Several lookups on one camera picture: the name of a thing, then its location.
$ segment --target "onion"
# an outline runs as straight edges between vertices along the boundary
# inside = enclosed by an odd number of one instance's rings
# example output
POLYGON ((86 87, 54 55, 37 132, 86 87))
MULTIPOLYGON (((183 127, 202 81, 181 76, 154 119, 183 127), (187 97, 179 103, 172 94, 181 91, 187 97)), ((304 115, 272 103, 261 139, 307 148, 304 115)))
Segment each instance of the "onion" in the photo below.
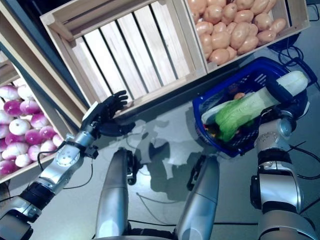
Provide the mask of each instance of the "onion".
POLYGON ((4 110, 0 110, 0 124, 9 124, 13 119, 13 116, 9 115, 4 110))
POLYGON ((59 147, 64 140, 58 135, 54 135, 52 138, 52 142, 56 147, 59 147))
POLYGON ((19 98, 17 88, 12 85, 6 85, 0 87, 0 97, 9 100, 15 100, 19 98))
POLYGON ((15 160, 17 156, 13 155, 9 150, 4 150, 1 154, 4 160, 15 160))
POLYGON ((37 114, 39 112, 41 112, 41 109, 38 105, 38 103, 36 103, 35 101, 32 100, 24 100, 23 102, 21 102, 20 104, 20 110, 21 112, 23 112, 24 114, 37 114))
POLYGON ((52 139, 56 134, 57 133, 55 132, 54 128, 50 125, 44 126, 43 128, 40 129, 40 135, 44 139, 52 139))
POLYGON ((10 133, 9 126, 6 124, 0 124, 0 139, 3 139, 8 133, 10 133))
POLYGON ((28 149, 28 156, 32 161, 37 161, 38 153, 40 152, 40 145, 32 145, 28 149))
POLYGON ((3 109, 4 111, 14 117, 20 116, 23 112, 20 110, 20 104, 21 101, 20 100, 11 100, 11 101, 7 101, 4 105, 3 105, 3 109))
POLYGON ((18 169, 14 161, 5 160, 0 162, 0 175, 2 176, 12 174, 18 169))
POLYGON ((11 143, 23 143, 25 141, 25 136, 21 135, 14 135, 13 133, 9 132, 6 136, 5 136, 5 143, 7 145, 11 144, 11 143))
POLYGON ((35 129, 41 129, 47 126, 49 121, 43 113, 38 113, 32 116, 30 123, 35 129))
POLYGON ((4 139, 0 139, 0 153, 7 149, 7 144, 4 139))
POLYGON ((30 163, 32 163, 32 160, 29 158, 27 153, 19 155, 15 159, 15 165, 17 165, 19 168, 26 167, 30 163))
POLYGON ((30 129, 30 123, 24 119, 15 119, 9 124, 9 130, 14 135, 24 135, 30 129))
POLYGON ((18 87, 17 92, 23 100, 34 100, 33 93, 27 85, 21 85, 18 87))
POLYGON ((25 133, 25 141, 30 145, 41 144, 44 139, 36 129, 28 130, 25 133))
POLYGON ((41 152, 51 152, 55 150, 57 147, 54 145, 54 143, 51 140, 45 141, 40 148, 41 152))

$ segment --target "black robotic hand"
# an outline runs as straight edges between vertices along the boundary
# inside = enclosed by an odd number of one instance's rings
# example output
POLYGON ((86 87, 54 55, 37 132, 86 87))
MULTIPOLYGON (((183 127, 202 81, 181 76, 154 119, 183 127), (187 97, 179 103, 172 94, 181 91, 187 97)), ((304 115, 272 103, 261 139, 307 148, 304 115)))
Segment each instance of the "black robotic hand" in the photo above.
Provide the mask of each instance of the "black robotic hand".
POLYGON ((117 111, 124 109, 128 103, 127 91, 119 91, 108 97, 89 113, 81 124, 81 130, 85 130, 87 126, 96 123, 97 131, 101 135, 109 137, 120 137, 128 134, 135 127, 132 122, 127 125, 119 125, 114 120, 117 111))

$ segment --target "blue plastic basket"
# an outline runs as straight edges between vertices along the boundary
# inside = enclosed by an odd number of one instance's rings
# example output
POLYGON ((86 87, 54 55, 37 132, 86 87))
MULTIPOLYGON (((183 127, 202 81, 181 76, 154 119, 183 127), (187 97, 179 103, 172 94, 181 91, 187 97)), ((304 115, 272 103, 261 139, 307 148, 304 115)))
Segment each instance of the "blue plastic basket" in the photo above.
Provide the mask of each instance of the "blue plastic basket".
POLYGON ((254 119, 250 126, 242 126, 240 133, 229 142, 223 142, 212 137, 204 128, 201 116, 208 109, 223 102, 233 100, 235 94, 256 92, 266 85, 267 81, 280 78, 289 72, 283 65, 266 57, 259 57, 244 66, 232 77, 193 100, 195 128, 202 140, 212 145, 230 157, 243 155, 254 147, 258 136, 260 117, 254 119))

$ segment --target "robotic arm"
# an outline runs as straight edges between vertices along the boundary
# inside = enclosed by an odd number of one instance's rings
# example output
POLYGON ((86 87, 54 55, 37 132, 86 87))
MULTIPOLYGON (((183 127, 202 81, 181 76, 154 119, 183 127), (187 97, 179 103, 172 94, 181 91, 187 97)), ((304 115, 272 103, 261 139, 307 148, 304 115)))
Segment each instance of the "robotic arm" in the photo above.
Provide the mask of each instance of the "robotic arm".
POLYGON ((125 94, 126 91, 121 91, 102 103, 93 104, 82 119, 79 133, 66 139, 52 163, 20 196, 1 210, 1 240, 29 239, 33 233, 29 222, 34 223, 44 207, 68 184, 74 172, 82 166, 84 157, 95 159, 98 156, 97 147, 92 143, 101 135, 122 136, 134 128, 134 123, 118 125, 113 120, 116 111, 127 104, 125 94))

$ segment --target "gray floor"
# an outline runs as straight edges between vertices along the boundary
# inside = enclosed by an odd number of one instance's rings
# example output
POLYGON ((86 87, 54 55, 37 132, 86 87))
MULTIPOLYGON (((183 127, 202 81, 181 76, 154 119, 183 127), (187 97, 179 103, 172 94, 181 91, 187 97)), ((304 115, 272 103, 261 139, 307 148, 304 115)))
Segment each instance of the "gray floor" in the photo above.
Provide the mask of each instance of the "gray floor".
MULTIPOLYGON (((305 54, 305 61, 320 77, 320 23, 312 22, 305 30, 297 46, 305 54)), ((254 54, 255 57, 276 55, 267 49, 254 54)), ((319 135, 320 92, 308 88, 310 110, 307 116, 298 121, 298 128, 290 139, 291 144, 307 141, 303 147, 320 156, 319 135)), ((137 121, 137 127, 127 139, 101 138, 104 147, 94 160, 92 181, 78 189, 63 190, 44 209, 43 214, 32 227, 33 240, 86 240, 95 232, 96 212, 101 187, 110 159, 119 147, 135 151, 146 163, 138 173, 136 185, 129 186, 129 218, 160 224, 176 224, 188 194, 186 182, 191 168, 201 154, 215 150, 203 144, 194 129, 191 102, 159 115, 153 120, 137 121)), ((291 157, 301 174, 312 175, 320 171, 313 159, 292 151, 291 157)), ((90 175, 90 160, 75 173, 70 186, 85 182, 90 175)), ((254 150, 245 156, 223 159, 220 162, 219 203, 215 220, 217 222, 257 222, 260 212, 250 204, 250 179, 257 171, 257 155, 254 150)), ((26 184, 39 174, 38 169, 12 179, 11 195, 19 194, 26 184)), ((305 204, 319 197, 320 180, 301 180, 305 204)), ((320 204, 311 208, 305 216, 312 219, 320 229, 320 204)), ((150 228, 149 225, 132 224, 133 227, 150 228)), ((157 227, 172 231, 172 227, 157 227)), ((214 226, 211 239, 247 240, 257 238, 256 226, 214 226)))

